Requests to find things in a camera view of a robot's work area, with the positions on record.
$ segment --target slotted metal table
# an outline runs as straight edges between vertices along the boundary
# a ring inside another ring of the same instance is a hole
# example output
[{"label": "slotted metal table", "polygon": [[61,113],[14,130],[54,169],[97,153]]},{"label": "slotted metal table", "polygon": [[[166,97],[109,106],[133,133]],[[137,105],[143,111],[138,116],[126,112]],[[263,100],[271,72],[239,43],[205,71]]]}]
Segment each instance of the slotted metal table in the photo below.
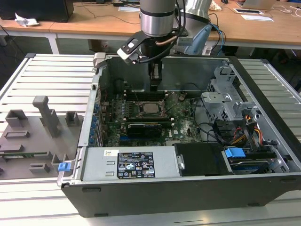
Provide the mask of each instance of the slotted metal table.
[{"label": "slotted metal table", "polygon": [[[32,106],[36,95],[47,95],[49,107],[54,108],[58,115],[65,115],[66,111],[72,110],[84,116],[94,75],[92,61],[93,56],[85,55],[36,54],[33,58],[25,58],[0,91],[0,133],[7,125],[5,117],[10,109],[23,109],[27,116],[40,115],[38,109]],[[260,60],[240,62],[301,140],[301,98],[298,93],[270,64]],[[243,86],[241,89],[250,99],[246,89]],[[286,193],[264,207],[82,218],[56,185],[56,178],[38,178],[0,181],[0,206],[0,225],[5,226],[301,224],[301,191]]]}]

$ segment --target blue cable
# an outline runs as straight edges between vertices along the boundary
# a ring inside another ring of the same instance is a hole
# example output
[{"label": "blue cable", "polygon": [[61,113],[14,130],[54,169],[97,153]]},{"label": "blue cable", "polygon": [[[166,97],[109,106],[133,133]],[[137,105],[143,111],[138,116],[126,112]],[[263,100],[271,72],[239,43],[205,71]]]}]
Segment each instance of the blue cable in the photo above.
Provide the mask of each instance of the blue cable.
[{"label": "blue cable", "polygon": [[220,31],[220,29],[217,27],[217,26],[215,26],[214,24],[211,24],[216,30],[217,30],[217,32],[221,35],[221,37],[222,37],[222,45],[221,45],[221,48],[220,48],[220,50],[218,51],[218,53],[217,53],[217,55],[219,55],[220,53],[221,53],[221,50],[222,50],[222,47],[223,47],[223,45],[225,44],[224,43],[224,38],[223,38],[223,35],[222,35],[222,32]]}]

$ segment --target wooden desk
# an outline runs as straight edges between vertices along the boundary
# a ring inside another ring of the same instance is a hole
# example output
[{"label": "wooden desk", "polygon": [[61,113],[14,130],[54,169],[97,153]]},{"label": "wooden desk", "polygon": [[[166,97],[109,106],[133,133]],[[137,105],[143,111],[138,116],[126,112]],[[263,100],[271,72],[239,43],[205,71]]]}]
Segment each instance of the wooden desk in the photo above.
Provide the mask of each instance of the wooden desk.
[{"label": "wooden desk", "polygon": [[89,5],[74,3],[74,12],[68,23],[54,23],[50,32],[131,36],[140,31],[138,12],[118,12],[118,7],[113,5]]},{"label": "wooden desk", "polygon": [[[282,5],[295,12],[290,6],[298,3],[277,2],[275,7]],[[225,45],[260,48],[301,49],[301,18],[293,17],[279,10],[271,10],[265,16],[273,16],[274,22],[245,20],[241,14],[231,9],[238,5],[229,1],[220,12],[219,26],[227,36]],[[214,15],[210,16],[216,24]],[[112,5],[91,5],[74,3],[74,13],[68,23],[41,22],[41,26],[21,27],[15,21],[0,20],[0,24],[10,35],[46,37],[54,54],[59,54],[57,38],[95,39],[95,40],[127,40],[140,30],[139,13],[119,12],[118,7]],[[217,32],[211,32],[206,47],[210,48],[218,40]]]},{"label": "wooden desk", "polygon": [[[5,31],[12,36],[29,36],[29,37],[42,37],[47,38],[52,52],[58,53],[57,43],[55,41],[55,36],[50,33],[50,27],[53,25],[52,21],[39,21],[37,26],[23,27],[17,24],[14,20],[2,20],[0,19],[0,25],[5,29]],[[0,28],[0,35],[7,35]],[[6,45],[5,40],[1,39],[1,45]]]},{"label": "wooden desk", "polygon": [[[280,5],[287,9],[293,10],[290,6],[301,6],[298,3],[277,2],[274,8],[280,8]],[[236,2],[229,1],[229,4],[222,7],[229,7],[230,9],[239,8]],[[226,45],[237,46],[238,43],[244,43],[245,46],[253,47],[270,47],[275,46],[297,46],[294,48],[301,48],[301,17],[293,17],[291,14],[285,14],[279,10],[261,10],[264,16],[272,16],[274,22],[269,21],[254,21],[245,20],[241,14],[236,14],[228,8],[223,8],[220,12],[215,12],[219,19],[219,26],[222,31],[226,33]],[[215,15],[211,15],[211,22],[216,24]],[[217,40],[217,32],[211,32],[209,40]]]}]

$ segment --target warning label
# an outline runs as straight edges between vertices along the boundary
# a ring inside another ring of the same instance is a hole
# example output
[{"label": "warning label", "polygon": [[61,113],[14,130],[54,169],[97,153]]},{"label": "warning label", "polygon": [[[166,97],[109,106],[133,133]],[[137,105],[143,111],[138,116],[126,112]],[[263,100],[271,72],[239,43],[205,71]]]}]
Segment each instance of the warning label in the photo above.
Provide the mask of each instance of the warning label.
[{"label": "warning label", "polygon": [[155,165],[152,152],[118,153],[117,177],[154,178]]}]

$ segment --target computer tower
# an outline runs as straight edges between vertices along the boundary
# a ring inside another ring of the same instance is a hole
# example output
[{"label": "computer tower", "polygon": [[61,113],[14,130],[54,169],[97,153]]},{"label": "computer tower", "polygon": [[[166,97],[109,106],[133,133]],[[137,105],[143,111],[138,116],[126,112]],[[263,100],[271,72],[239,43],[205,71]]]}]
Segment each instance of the computer tower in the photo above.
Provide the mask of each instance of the computer tower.
[{"label": "computer tower", "polygon": [[24,18],[68,22],[74,11],[72,0],[0,0],[2,20],[15,19],[15,13]]}]

